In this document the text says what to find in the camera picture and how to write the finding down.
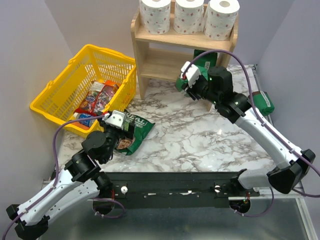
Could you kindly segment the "green roll brown end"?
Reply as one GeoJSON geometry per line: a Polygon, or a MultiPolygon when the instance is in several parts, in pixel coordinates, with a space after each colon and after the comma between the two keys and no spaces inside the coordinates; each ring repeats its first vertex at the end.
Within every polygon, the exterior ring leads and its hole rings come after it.
{"type": "Polygon", "coordinates": [[[210,67],[214,67],[216,65],[217,58],[218,54],[216,52],[208,53],[205,56],[198,58],[194,64],[208,70],[210,67]]]}

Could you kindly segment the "floral paper towel roll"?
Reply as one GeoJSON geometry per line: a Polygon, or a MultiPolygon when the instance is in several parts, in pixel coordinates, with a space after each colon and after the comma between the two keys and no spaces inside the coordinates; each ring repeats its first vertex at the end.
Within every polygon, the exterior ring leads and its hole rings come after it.
{"type": "Polygon", "coordinates": [[[163,35],[170,29],[170,0],[140,0],[139,10],[142,25],[151,35],[163,35]]]}
{"type": "Polygon", "coordinates": [[[204,34],[214,41],[225,41],[231,34],[239,10],[238,0],[210,0],[204,15],[204,34]]]}
{"type": "Polygon", "coordinates": [[[178,34],[192,35],[204,30],[204,0],[176,0],[173,28],[178,34]]]}

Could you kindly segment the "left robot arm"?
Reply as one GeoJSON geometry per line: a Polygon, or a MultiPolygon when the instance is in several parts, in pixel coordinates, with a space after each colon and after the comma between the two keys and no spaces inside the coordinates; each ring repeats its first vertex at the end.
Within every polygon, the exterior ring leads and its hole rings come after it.
{"type": "Polygon", "coordinates": [[[36,240],[55,220],[72,207],[89,199],[107,197],[113,188],[110,178],[100,168],[113,158],[114,150],[126,137],[133,137],[135,127],[126,122],[122,111],[96,116],[103,131],[93,131],[82,142],[64,169],[34,197],[22,204],[12,204],[6,212],[22,240],[36,240]]]}

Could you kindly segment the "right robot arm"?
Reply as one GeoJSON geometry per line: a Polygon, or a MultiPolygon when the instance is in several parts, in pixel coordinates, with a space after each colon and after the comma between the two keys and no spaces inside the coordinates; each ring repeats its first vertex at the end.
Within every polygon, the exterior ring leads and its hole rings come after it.
{"type": "Polygon", "coordinates": [[[308,173],[316,155],[310,149],[301,150],[281,135],[251,105],[250,99],[233,90],[232,74],[223,66],[211,67],[203,76],[195,65],[186,64],[176,80],[178,91],[193,100],[204,99],[214,105],[217,112],[247,132],[271,157],[275,164],[272,170],[243,169],[232,177],[230,191],[241,196],[248,189],[272,187],[288,194],[308,173]]]}

